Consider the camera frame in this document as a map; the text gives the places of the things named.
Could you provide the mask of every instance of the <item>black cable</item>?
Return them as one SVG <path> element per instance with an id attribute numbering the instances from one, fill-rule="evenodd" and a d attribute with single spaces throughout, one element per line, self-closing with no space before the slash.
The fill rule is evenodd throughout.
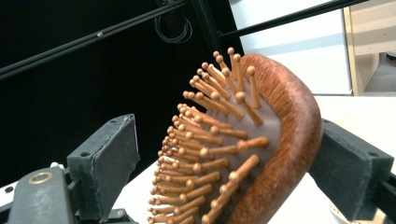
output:
<path id="1" fill-rule="evenodd" d="M 181 15 L 184 19 L 183 31 L 180 35 L 176 37 L 167 37 L 163 34 L 161 29 L 161 19 L 162 16 L 158 16 L 154 19 L 155 31 L 157 32 L 158 36 L 168 44 L 181 44 L 188 41 L 192 36 L 192 26 L 190 21 L 184 16 Z"/>

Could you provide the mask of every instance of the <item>white table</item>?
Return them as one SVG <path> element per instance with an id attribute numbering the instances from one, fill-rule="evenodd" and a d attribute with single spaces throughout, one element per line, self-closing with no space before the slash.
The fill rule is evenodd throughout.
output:
<path id="1" fill-rule="evenodd" d="M 370 144 L 396 157 L 393 138 L 396 128 L 396 98 L 391 97 L 316 97 L 324 119 L 333 121 Z M 122 191 L 114 208 L 125 208 L 139 223 L 147 223 L 151 181 L 156 165 L 152 164 Z M 331 211 L 332 203 L 319 190 L 310 175 L 305 175 L 270 223 L 345 223 Z"/>

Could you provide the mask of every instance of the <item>white surface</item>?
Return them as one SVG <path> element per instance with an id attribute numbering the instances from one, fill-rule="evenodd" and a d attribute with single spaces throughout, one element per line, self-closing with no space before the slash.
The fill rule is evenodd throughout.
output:
<path id="1" fill-rule="evenodd" d="M 331 120 L 395 157 L 393 145 L 396 127 L 396 98 L 380 97 L 316 97 L 322 117 Z M 152 189 L 151 181 L 156 165 L 128 184 L 116 201 L 114 208 L 125 208 L 139 223 L 147 223 L 147 211 Z M 338 224 L 331 202 L 318 189 L 310 175 L 304 179 L 271 219 L 272 224 L 329 223 Z"/>
<path id="2" fill-rule="evenodd" d="M 236 27 L 269 21 L 328 1 L 230 1 Z M 241 36 L 245 53 L 285 64 L 317 94 L 350 94 L 350 75 L 341 9 Z"/>

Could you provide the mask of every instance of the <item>brush head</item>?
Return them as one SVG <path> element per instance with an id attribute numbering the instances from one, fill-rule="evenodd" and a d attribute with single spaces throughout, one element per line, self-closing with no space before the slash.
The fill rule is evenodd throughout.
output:
<path id="1" fill-rule="evenodd" d="M 149 223 L 267 222 L 315 158 L 318 106 L 286 67 L 229 49 L 203 63 L 159 152 Z"/>

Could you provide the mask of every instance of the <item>black backdrop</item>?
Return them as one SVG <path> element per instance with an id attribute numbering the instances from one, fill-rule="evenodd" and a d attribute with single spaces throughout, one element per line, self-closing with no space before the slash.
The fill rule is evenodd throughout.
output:
<path id="1" fill-rule="evenodd" d="M 233 30 L 228 1 L 209 3 L 218 27 Z M 154 0 L 2 1 L 0 67 L 155 8 Z M 52 161 L 66 164 L 105 122 L 128 113 L 135 114 L 141 156 L 131 177 L 152 164 L 177 104 L 186 102 L 182 92 L 201 63 L 212 60 L 191 5 L 178 12 L 193 27 L 184 44 L 164 43 L 150 20 L 0 80 L 0 187 Z M 165 24 L 171 35 L 182 21 L 168 16 Z"/>

